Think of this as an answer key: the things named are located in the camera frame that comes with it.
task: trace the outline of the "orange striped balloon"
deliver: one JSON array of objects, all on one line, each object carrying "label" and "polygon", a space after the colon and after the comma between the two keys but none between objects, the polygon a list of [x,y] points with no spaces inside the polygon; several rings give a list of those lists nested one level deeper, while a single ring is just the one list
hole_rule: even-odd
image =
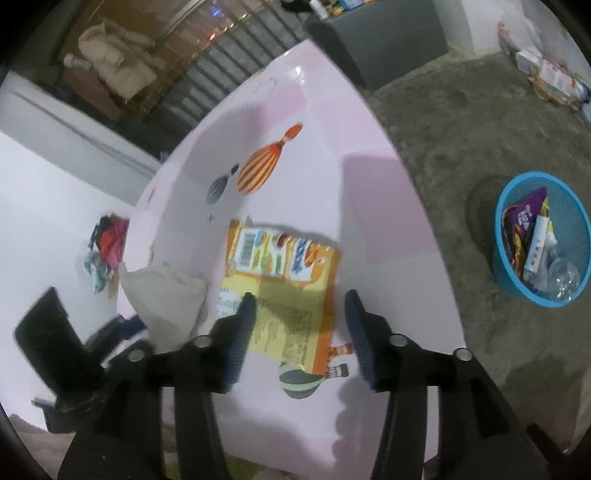
[{"label": "orange striped balloon", "polygon": [[248,195],[260,189],[275,170],[283,145],[293,140],[300,133],[302,124],[295,124],[291,127],[281,140],[259,148],[246,161],[238,175],[238,192]]}]

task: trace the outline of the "barcode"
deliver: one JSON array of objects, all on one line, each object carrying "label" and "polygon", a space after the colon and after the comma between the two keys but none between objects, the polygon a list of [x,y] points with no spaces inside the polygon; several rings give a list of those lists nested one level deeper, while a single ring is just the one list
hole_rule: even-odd
[{"label": "barcode", "polygon": [[240,302],[234,300],[224,300],[217,304],[217,318],[224,318],[224,317],[231,317],[232,315],[236,315],[238,311],[238,307],[240,306]]},{"label": "barcode", "polygon": [[242,253],[240,254],[240,260],[238,261],[239,267],[248,267],[251,264],[252,249],[255,246],[255,233],[246,233],[244,235],[244,241],[242,243]]}]

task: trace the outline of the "snack bag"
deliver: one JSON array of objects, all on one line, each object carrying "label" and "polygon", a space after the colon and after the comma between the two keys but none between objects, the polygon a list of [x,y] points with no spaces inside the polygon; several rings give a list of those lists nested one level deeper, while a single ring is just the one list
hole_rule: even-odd
[{"label": "snack bag", "polygon": [[542,187],[528,195],[515,209],[505,211],[504,227],[508,232],[512,266],[519,279],[523,278],[523,268],[530,248],[535,219],[541,212],[545,198],[546,188]]},{"label": "snack bag", "polygon": [[217,317],[236,312],[251,292],[257,320],[250,348],[324,375],[335,318],[340,252],[269,227],[232,220]]}]

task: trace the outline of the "blue wastebasket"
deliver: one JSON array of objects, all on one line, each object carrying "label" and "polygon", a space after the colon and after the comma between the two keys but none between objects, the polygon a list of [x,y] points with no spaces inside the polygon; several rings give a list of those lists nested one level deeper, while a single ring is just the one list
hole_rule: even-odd
[{"label": "blue wastebasket", "polygon": [[[505,209],[525,199],[533,191],[546,187],[550,220],[560,251],[573,261],[581,282],[570,300],[554,301],[536,295],[529,290],[513,271],[503,242],[502,218]],[[495,211],[495,251],[492,258],[492,274],[496,283],[506,292],[524,296],[546,308],[562,307],[583,291],[591,274],[591,225],[580,200],[563,181],[547,173],[532,171],[511,180],[504,188]]]}]

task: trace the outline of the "table surface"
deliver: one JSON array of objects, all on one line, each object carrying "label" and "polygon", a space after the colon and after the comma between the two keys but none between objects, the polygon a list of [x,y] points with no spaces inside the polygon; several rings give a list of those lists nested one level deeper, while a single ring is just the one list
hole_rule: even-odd
[{"label": "table surface", "polygon": [[[242,196],[232,177],[207,205],[212,182],[257,149],[303,129],[285,145],[264,186]],[[170,155],[141,196],[129,226],[129,271],[169,263],[206,280],[209,290],[194,334],[215,321],[225,243],[232,218],[321,236],[343,257],[337,274],[333,345],[349,341],[343,295],[355,288],[372,313],[386,317],[423,348],[464,346],[452,288],[425,211],[395,148],[359,93],[310,41],[275,59],[220,103]],[[134,311],[119,290],[118,311]],[[217,422],[231,455],[310,478],[368,478],[387,394],[374,394],[345,355],[347,378],[323,381],[302,400],[280,387],[280,362],[246,356],[228,395],[215,395]],[[165,395],[164,421],[173,421]],[[426,458],[437,453],[436,392],[429,392]]]}]

